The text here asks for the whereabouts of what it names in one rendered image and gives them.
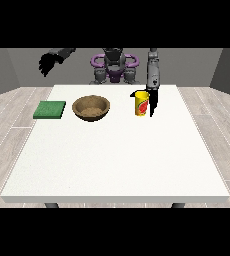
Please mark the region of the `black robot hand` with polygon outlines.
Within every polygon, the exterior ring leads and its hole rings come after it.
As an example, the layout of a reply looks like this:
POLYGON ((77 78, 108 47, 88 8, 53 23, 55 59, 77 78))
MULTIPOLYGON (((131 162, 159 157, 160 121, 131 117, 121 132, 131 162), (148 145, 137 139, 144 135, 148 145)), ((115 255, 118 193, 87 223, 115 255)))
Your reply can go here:
POLYGON ((135 98, 135 93, 137 91, 146 91, 149 93, 149 103, 147 106, 147 110, 150 110, 150 116, 153 116, 154 110, 156 109, 158 105, 158 90, 148 90, 147 88, 143 90, 136 90, 130 94, 131 97, 135 98))
POLYGON ((39 70, 43 76, 46 77, 56 63, 62 64, 63 61, 64 58, 58 54, 46 53, 42 55, 41 59, 39 60, 39 70))

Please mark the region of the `yellow cup with melon print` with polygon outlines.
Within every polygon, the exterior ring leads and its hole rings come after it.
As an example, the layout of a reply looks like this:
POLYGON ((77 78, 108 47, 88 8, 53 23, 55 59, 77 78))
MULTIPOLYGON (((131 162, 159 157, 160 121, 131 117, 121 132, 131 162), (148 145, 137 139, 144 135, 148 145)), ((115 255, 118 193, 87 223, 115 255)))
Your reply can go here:
POLYGON ((149 93, 146 91, 137 91, 135 93, 135 115, 144 116, 149 103, 149 93))

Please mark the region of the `green square pad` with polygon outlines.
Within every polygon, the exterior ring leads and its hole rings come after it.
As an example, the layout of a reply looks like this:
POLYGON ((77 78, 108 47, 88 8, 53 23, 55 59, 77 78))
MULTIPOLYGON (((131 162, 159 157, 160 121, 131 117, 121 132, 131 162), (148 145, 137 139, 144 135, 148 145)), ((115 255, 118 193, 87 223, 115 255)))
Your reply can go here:
POLYGON ((41 101, 33 114, 33 118, 60 119, 65 106, 65 101, 41 101))

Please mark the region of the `brown wooden bowl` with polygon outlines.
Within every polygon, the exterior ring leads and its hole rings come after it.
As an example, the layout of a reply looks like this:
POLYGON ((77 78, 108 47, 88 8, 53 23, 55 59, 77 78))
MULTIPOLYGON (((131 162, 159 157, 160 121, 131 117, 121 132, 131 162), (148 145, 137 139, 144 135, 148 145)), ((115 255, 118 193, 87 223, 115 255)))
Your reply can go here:
POLYGON ((110 102, 97 95, 78 98, 72 105, 74 114, 83 121, 94 122, 102 119, 110 109, 110 102))

